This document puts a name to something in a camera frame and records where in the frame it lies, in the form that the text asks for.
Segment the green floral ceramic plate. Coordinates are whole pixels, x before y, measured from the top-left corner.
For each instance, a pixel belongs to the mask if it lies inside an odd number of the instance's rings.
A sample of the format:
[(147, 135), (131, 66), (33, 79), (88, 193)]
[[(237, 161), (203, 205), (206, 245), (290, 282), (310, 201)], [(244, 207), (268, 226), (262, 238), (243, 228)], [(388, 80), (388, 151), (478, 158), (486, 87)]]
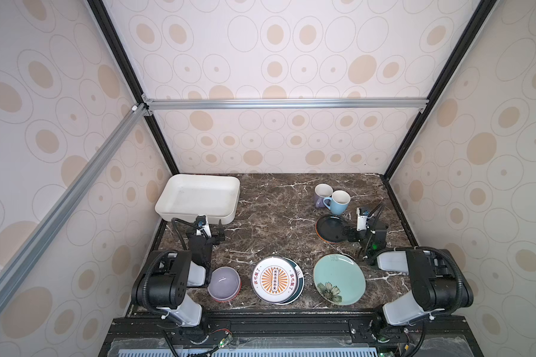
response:
[(357, 303), (366, 292), (366, 278), (357, 263), (342, 254), (329, 254), (314, 266), (318, 293), (337, 306)]

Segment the white plate orange sunburst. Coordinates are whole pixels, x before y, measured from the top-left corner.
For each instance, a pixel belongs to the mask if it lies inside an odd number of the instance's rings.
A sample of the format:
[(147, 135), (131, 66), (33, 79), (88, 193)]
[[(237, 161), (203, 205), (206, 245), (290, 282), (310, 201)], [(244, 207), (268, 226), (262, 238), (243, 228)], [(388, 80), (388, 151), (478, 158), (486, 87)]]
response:
[(251, 284), (254, 293), (267, 303), (283, 304), (299, 289), (300, 273), (295, 263), (284, 257), (261, 260), (253, 269)]

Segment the white plate dark green rim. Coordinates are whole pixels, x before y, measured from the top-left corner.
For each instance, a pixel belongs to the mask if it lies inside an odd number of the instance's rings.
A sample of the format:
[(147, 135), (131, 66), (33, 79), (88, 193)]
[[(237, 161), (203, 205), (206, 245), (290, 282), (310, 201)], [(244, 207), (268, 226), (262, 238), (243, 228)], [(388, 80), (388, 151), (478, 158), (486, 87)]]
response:
[(304, 274), (303, 274), (303, 271), (302, 269), (299, 267), (299, 265), (289, 259), (289, 258), (286, 258), (284, 257), (284, 260), (286, 260), (295, 270), (296, 272), (296, 277), (297, 277), (297, 286), (296, 286), (296, 291), (294, 292), (294, 294), (289, 298), (287, 299), (286, 301), (282, 302), (282, 303), (279, 303), (279, 305), (288, 305), (288, 304), (291, 304), (293, 303), (294, 301), (296, 301), (300, 295), (302, 294), (303, 290), (304, 290), (304, 287), (305, 287), (305, 277), (304, 277)]

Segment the white plastic bin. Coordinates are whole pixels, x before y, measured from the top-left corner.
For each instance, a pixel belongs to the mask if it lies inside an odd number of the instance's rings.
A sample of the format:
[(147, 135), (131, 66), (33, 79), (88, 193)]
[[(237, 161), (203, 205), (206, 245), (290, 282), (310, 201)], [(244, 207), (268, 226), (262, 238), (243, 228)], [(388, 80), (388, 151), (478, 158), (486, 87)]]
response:
[(227, 225), (235, 218), (240, 188), (240, 180), (231, 176), (177, 174), (168, 180), (155, 211), (167, 222), (193, 222), (205, 215), (212, 225)]

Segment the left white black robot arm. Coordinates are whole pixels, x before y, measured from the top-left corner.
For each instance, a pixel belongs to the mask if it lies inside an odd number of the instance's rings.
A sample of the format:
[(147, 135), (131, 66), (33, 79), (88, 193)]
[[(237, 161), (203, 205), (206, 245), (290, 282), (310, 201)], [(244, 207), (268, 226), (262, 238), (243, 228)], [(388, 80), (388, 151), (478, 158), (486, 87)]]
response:
[(178, 327), (197, 327), (203, 308), (187, 290), (210, 283), (213, 248), (226, 239), (225, 228), (221, 220), (212, 228), (205, 215), (192, 223), (173, 218), (171, 224), (181, 249), (149, 254), (133, 284), (131, 302)]

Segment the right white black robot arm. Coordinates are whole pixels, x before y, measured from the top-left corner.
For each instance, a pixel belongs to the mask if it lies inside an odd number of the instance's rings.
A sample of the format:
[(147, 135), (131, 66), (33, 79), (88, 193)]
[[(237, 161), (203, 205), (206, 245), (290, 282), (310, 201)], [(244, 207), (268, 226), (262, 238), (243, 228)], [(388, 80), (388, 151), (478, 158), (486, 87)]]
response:
[(361, 245), (363, 260), (385, 272), (408, 276), (410, 291), (380, 308), (381, 321), (404, 326), (452, 315), (473, 304), (474, 293), (458, 263), (446, 249), (427, 246), (387, 247), (387, 225), (381, 221), (384, 205), (359, 207), (357, 223), (348, 234)]

